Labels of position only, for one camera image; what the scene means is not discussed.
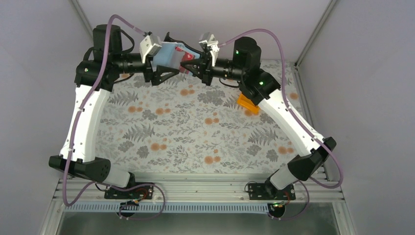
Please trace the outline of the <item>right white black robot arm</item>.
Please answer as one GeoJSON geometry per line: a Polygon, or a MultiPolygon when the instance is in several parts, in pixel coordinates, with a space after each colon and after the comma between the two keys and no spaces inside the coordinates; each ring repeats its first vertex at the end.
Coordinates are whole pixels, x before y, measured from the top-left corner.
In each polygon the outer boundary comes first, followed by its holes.
{"type": "Polygon", "coordinates": [[[278,199],[288,185],[308,180],[327,160],[336,141],[332,137],[325,138],[314,130],[292,107],[277,80],[261,69],[261,48],[253,38],[237,39],[231,60],[217,57],[217,42],[201,41],[200,44],[204,49],[201,57],[183,61],[181,66],[205,85],[210,85],[215,77],[236,81],[243,96],[272,118],[298,153],[268,177],[265,182],[266,195],[270,199],[278,199]]]}

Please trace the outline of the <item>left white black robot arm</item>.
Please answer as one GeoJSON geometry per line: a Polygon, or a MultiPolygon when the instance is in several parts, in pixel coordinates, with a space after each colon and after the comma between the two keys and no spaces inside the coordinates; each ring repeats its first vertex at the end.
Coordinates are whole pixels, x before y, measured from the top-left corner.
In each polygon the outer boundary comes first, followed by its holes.
{"type": "Polygon", "coordinates": [[[75,106],[67,139],[56,156],[49,158],[51,168],[62,173],[97,183],[116,186],[123,198],[136,193],[133,174],[112,166],[110,160],[95,153],[95,139],[104,106],[115,82],[123,73],[142,73],[153,86],[178,74],[178,70],[152,66],[162,43],[151,32],[144,34],[139,52],[124,49],[117,25],[98,25],[92,32],[93,46],[87,50],[76,68],[75,106]]]}

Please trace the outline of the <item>black card holder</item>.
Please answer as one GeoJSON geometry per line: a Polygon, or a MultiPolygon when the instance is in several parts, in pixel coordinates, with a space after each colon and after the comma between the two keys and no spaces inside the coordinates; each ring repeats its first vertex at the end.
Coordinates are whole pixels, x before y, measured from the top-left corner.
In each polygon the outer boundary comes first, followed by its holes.
{"type": "Polygon", "coordinates": [[[181,58],[179,58],[179,53],[175,50],[177,44],[182,44],[186,47],[192,48],[184,41],[173,39],[172,37],[170,37],[170,32],[167,32],[164,40],[162,41],[162,48],[153,57],[153,69],[156,69],[157,65],[179,69],[179,63],[181,61],[181,58]]]}

